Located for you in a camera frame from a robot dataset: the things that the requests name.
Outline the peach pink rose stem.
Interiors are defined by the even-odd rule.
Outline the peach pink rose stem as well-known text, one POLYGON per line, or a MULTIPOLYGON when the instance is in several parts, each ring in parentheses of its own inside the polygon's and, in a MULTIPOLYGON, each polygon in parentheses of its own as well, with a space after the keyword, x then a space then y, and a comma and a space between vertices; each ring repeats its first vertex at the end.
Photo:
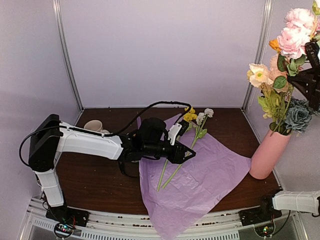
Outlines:
POLYGON ((285 78, 287 78, 288 75, 286 71, 280 71, 278 69, 278 57, 279 54, 277 53, 273 55, 269 61, 269 78, 273 81, 279 76, 284 76, 285 78))

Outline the blue hydrangea flower stem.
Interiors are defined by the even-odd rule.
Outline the blue hydrangea flower stem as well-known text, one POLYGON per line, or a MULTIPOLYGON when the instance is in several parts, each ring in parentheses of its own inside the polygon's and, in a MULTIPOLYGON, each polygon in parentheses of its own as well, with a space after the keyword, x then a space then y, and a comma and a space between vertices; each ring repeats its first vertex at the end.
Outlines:
POLYGON ((287 133, 292 131, 304 133, 312 120, 314 111, 309 107, 307 100, 292 97, 285 115, 285 129, 287 133))

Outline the purple tissue paper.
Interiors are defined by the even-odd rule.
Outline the purple tissue paper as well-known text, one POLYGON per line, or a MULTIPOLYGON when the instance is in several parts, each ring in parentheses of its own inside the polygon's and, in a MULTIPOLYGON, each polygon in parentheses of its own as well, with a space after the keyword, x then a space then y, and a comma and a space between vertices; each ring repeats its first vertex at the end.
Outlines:
POLYGON ((195 157, 182 164, 173 179, 161 188, 178 167, 167 163, 157 191, 165 158, 141 159, 139 180, 150 221, 163 240, 173 240, 210 212, 247 175, 251 159, 241 156, 207 133, 197 140, 195 157))

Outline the peach poppy flower stem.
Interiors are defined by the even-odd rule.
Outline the peach poppy flower stem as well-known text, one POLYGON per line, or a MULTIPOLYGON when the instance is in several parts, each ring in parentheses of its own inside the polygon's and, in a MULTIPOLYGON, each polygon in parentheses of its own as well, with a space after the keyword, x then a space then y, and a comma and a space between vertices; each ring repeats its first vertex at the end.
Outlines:
POLYGON ((270 71, 264 64, 249 64, 247 78, 250 84, 259 88, 266 98, 269 98, 272 92, 274 80, 270 77, 270 71))

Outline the orange flower stem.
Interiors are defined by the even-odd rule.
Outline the orange flower stem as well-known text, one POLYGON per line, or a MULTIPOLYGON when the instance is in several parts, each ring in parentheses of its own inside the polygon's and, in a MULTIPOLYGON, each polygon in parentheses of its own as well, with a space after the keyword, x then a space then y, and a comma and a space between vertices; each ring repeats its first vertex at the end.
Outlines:
POLYGON ((282 51, 282 49, 280 48, 279 46, 279 43, 278 43, 278 40, 275 38, 275 39, 272 39, 269 41, 269 46, 275 50, 277 53, 280 53, 282 51))

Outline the pink carnation flower stem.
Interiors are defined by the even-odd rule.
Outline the pink carnation flower stem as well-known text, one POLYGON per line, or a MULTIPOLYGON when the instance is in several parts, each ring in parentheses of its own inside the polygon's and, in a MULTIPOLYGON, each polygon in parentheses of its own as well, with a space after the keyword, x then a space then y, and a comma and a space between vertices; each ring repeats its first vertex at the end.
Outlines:
MULTIPOLYGON (((281 52, 278 53, 277 66, 281 72, 286 71, 287 78, 278 76, 273 83, 273 88, 279 92, 286 92, 288 87, 292 88, 292 98, 307 100, 306 97, 288 82, 288 76, 296 76, 303 70, 319 70, 313 68, 307 58, 305 44, 311 41, 320 46, 320 2, 313 1, 312 9, 293 8, 284 18, 285 27, 277 36, 281 52)), ((319 110, 313 110, 313 116, 319 115, 319 110)), ((272 122, 270 129, 282 135, 289 135, 285 127, 285 120, 281 124, 272 122)))

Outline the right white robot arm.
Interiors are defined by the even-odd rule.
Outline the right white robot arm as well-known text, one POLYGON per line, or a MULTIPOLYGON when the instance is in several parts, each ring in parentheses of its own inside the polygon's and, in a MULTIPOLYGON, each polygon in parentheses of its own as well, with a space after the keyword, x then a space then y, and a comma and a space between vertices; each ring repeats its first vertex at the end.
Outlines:
MULTIPOLYGON (((308 100, 308 106, 317 111, 320 109, 320 71, 306 69, 297 76, 289 76, 291 83, 308 100)), ((289 210, 311 213, 313 217, 320 216, 319 191, 279 191, 264 197, 261 206, 256 210, 259 220, 268 220, 276 211, 289 210)))

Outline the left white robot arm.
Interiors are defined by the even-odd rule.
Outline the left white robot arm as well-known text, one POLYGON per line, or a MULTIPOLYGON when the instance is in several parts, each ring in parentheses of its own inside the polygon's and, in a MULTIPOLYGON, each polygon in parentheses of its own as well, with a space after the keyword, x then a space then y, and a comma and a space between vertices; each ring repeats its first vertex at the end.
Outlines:
POLYGON ((189 124, 176 121, 170 129, 156 117, 144 119, 138 129, 127 134, 92 131, 62 122, 57 114, 49 115, 30 138, 28 165, 37 175, 47 204, 61 222, 72 218, 66 207, 62 188, 55 170, 57 153, 80 153, 118 162, 142 158, 166 158, 172 164, 183 164, 196 152, 179 142, 189 124))

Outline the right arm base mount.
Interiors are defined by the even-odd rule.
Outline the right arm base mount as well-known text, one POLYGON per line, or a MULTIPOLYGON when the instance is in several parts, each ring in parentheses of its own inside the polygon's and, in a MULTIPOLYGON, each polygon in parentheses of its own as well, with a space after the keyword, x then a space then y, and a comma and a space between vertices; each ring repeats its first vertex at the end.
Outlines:
POLYGON ((282 216, 279 210, 263 210, 261 207, 241 210, 238 214, 242 226, 253 225, 254 232, 262 238, 271 237, 276 232, 275 219, 282 216))

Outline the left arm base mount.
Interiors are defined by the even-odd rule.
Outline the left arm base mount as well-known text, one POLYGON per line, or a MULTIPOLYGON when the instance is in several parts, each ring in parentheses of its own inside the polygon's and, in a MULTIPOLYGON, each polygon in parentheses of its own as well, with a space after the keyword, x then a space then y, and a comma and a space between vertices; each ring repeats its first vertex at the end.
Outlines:
POLYGON ((59 239, 66 239, 74 234, 80 234, 79 227, 86 227, 90 213, 86 210, 69 208, 66 217, 58 218, 58 214, 53 214, 50 210, 45 217, 55 220, 57 223, 53 227, 53 233, 59 239))

